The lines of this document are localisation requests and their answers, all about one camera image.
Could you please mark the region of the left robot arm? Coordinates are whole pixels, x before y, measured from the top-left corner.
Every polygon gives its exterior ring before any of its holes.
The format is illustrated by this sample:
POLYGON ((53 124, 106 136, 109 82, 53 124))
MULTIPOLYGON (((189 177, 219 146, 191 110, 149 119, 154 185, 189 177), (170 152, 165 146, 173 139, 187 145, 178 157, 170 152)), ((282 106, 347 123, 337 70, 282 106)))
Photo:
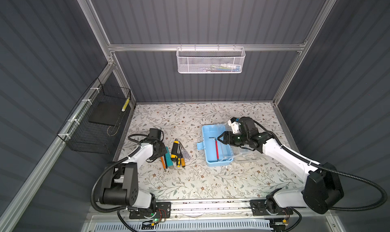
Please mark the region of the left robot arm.
POLYGON ((144 163, 164 157, 164 132, 149 129, 149 134, 131 134, 128 140, 137 144, 128 156, 110 162, 98 177, 91 191, 91 205, 99 212, 110 213, 122 209, 156 211, 156 198, 139 188, 138 171, 144 163))

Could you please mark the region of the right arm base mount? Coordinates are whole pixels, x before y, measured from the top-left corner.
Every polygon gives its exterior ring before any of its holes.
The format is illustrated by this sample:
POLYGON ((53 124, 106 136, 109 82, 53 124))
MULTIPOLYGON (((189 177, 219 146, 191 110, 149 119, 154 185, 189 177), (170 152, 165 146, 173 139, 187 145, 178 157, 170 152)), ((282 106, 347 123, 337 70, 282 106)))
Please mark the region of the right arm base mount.
POLYGON ((269 199, 252 199, 249 201, 249 205, 254 216, 286 215, 289 217, 294 213, 292 209, 281 208, 269 199))

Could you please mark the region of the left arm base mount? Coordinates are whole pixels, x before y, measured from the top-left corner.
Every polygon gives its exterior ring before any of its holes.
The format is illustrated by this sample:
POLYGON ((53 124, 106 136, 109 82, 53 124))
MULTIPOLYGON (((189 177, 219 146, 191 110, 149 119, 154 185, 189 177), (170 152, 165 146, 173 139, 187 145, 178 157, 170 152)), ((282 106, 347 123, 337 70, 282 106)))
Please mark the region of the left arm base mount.
POLYGON ((171 216, 171 202, 152 203, 148 209, 131 211, 129 219, 167 219, 171 216))

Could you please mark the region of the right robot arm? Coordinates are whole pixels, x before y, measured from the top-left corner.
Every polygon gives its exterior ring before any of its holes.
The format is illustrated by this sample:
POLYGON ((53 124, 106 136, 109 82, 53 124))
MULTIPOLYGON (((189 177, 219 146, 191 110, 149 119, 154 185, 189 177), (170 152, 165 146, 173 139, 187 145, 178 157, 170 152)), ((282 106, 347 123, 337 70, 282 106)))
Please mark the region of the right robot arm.
POLYGON ((217 139, 224 145, 251 148, 269 156, 292 171, 304 183, 304 187, 283 191, 276 188, 266 196, 265 208, 276 215, 285 208, 310 208, 318 214, 325 214, 344 197, 339 177, 333 173, 335 167, 329 163, 307 159, 305 156, 283 145, 275 133, 264 129, 250 117, 232 118, 228 121, 230 131, 223 132, 217 139))

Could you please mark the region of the red hex key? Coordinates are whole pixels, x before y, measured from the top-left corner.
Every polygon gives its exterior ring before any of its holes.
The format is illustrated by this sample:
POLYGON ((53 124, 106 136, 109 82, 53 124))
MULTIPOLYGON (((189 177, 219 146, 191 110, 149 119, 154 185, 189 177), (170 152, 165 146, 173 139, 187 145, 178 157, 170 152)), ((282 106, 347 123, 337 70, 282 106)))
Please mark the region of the red hex key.
POLYGON ((215 137, 209 137, 210 140, 214 140, 215 142, 215 151, 216 151, 216 161, 219 161, 219 150, 218 150, 218 141, 215 137))

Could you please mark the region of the blue plastic tool box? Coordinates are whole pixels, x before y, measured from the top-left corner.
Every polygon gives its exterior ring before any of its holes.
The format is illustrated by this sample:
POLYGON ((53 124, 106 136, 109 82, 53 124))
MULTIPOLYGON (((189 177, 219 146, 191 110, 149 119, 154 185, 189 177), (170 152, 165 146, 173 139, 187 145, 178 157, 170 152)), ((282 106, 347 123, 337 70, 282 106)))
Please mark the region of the blue plastic tool box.
POLYGON ((224 131, 226 131, 224 124, 202 126, 203 140, 197 143, 197 148, 205 151, 205 159, 209 167, 228 166, 234 160, 231 147, 218 141, 219 161, 216 161, 215 142, 210 140, 209 137, 218 138, 224 131))

